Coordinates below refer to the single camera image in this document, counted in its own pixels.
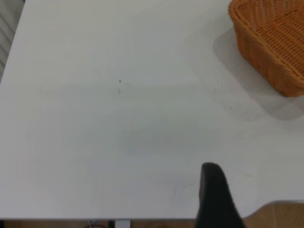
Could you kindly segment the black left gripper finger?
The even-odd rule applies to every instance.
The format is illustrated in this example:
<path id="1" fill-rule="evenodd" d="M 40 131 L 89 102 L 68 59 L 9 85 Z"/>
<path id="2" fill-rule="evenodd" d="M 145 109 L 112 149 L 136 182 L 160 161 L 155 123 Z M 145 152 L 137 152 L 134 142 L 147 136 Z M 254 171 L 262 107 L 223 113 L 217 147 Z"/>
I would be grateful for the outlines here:
<path id="1" fill-rule="evenodd" d="M 244 228 L 226 176 L 218 164 L 202 164 L 196 228 Z"/>

